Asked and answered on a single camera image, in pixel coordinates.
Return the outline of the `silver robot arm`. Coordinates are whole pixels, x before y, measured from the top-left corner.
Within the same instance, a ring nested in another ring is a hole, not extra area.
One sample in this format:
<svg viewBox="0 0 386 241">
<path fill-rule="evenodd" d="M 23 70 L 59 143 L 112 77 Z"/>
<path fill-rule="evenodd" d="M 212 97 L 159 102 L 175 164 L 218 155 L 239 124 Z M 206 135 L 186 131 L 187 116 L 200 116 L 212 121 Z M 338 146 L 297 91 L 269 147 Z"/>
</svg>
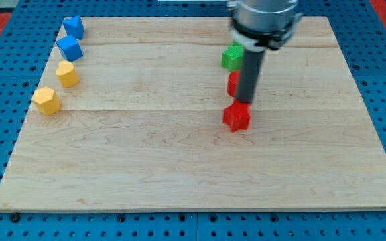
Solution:
<svg viewBox="0 0 386 241">
<path fill-rule="evenodd" d="M 278 50 L 294 35 L 303 14 L 298 0 L 228 1 L 230 33 L 243 46 L 243 57 L 235 100 L 253 102 L 265 52 Z"/>
</svg>

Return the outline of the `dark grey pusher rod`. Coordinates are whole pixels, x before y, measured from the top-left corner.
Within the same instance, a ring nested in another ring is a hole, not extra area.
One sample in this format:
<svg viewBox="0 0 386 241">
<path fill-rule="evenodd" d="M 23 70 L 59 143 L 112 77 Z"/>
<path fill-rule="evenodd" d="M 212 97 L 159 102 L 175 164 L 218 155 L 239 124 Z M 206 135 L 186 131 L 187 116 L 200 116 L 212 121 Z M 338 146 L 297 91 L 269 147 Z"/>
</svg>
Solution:
<svg viewBox="0 0 386 241">
<path fill-rule="evenodd" d="M 244 49 L 235 100 L 244 104 L 251 104 L 253 102 L 264 55 L 265 50 L 256 52 Z"/>
</svg>

